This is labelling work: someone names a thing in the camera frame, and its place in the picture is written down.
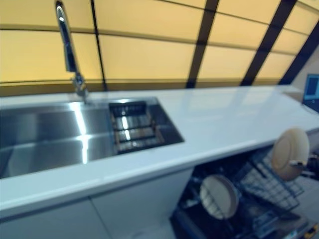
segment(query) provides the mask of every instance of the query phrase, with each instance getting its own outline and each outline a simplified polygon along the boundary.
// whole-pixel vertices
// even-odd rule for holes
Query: plate
[[[274,145],[271,165],[273,171],[285,181],[297,178],[306,166],[309,157],[309,139],[301,128],[285,131]]]
[[[199,196],[205,210],[219,220],[228,219],[237,211],[238,192],[223,175],[206,177],[200,186]]]

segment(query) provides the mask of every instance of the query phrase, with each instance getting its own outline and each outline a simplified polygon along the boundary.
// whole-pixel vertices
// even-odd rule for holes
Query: countertop
[[[157,97],[185,142],[0,179],[0,217],[28,212],[269,145],[290,127],[319,128],[319,115],[282,94],[291,87],[91,93],[92,99]],[[74,94],[1,98],[1,106],[68,102]]]

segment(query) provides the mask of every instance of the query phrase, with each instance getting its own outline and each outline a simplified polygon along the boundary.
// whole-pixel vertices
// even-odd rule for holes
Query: sink basin
[[[156,98],[2,108],[0,178],[183,142]]]

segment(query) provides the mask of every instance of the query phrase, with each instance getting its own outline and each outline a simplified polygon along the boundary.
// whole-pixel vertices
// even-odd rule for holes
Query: cabinet door
[[[0,224],[1,239],[108,239],[89,200]]]
[[[135,238],[172,215],[192,169],[92,198],[110,235]]]

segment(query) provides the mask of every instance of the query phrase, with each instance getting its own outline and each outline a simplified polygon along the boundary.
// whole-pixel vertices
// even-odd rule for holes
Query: faucet spout
[[[77,95],[81,96],[83,101],[86,103],[88,91],[86,88],[85,80],[80,73],[77,63],[66,12],[63,3],[59,0],[57,0],[55,3],[55,11],[60,33],[62,36],[66,71],[75,73],[75,76],[71,79],[73,85],[75,86],[75,92]]]

